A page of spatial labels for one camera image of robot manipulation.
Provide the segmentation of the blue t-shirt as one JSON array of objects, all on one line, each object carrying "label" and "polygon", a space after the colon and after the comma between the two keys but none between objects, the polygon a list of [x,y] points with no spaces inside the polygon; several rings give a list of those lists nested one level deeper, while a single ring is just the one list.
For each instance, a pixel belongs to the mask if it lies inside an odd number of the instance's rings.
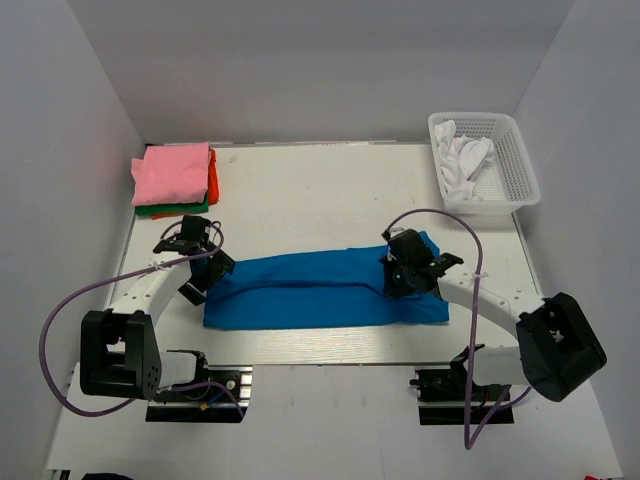
[{"label": "blue t-shirt", "polygon": [[371,246],[241,260],[207,291],[202,324],[254,331],[448,322],[448,303],[433,295],[385,295],[386,253]]}]

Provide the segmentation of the white t-shirt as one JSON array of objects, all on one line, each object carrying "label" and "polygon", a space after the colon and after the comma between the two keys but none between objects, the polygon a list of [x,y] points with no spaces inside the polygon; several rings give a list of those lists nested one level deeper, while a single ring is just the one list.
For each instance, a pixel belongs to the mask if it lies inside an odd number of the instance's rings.
[{"label": "white t-shirt", "polygon": [[434,127],[446,196],[455,201],[474,200],[476,177],[485,165],[495,160],[494,142],[487,137],[457,136],[456,132],[453,120]]}]

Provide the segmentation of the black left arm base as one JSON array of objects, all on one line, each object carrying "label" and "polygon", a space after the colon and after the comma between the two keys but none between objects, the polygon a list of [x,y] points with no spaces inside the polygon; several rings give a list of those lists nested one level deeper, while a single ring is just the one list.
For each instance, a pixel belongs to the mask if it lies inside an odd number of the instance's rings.
[{"label": "black left arm base", "polygon": [[250,366],[205,366],[189,384],[165,389],[146,407],[147,423],[239,424],[247,413],[252,388]]}]

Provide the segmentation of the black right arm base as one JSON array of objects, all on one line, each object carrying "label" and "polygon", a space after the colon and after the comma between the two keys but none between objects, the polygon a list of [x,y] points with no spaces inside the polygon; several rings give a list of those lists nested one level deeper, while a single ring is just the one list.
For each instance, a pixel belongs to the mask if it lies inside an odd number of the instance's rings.
[{"label": "black right arm base", "polygon": [[[418,368],[409,380],[417,394],[421,426],[462,426],[464,424],[465,380],[451,368]],[[478,425],[498,400],[503,387],[473,384],[470,423]]]}]

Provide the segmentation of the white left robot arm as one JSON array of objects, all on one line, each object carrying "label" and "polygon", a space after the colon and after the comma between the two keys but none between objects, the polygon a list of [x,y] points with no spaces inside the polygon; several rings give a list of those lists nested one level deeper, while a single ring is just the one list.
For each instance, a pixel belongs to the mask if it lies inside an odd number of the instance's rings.
[{"label": "white left robot arm", "polygon": [[233,272],[235,261],[221,250],[220,224],[185,216],[177,232],[153,249],[147,273],[103,311],[81,323],[80,387],[87,395],[152,400],[164,390],[202,378],[203,353],[160,351],[155,325],[176,295],[205,303],[208,290]]}]

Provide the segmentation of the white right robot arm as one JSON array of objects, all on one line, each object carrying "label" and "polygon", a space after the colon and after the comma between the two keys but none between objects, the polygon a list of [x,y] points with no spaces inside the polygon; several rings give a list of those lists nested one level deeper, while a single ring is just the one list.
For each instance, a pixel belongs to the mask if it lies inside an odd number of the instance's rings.
[{"label": "white right robot arm", "polygon": [[571,295],[543,297],[484,283],[461,258],[435,255],[413,229],[382,236],[388,246],[381,259],[387,296],[435,297],[515,339],[513,346],[477,344],[458,354],[450,371],[462,386],[527,386],[560,402],[606,365],[606,353]]}]

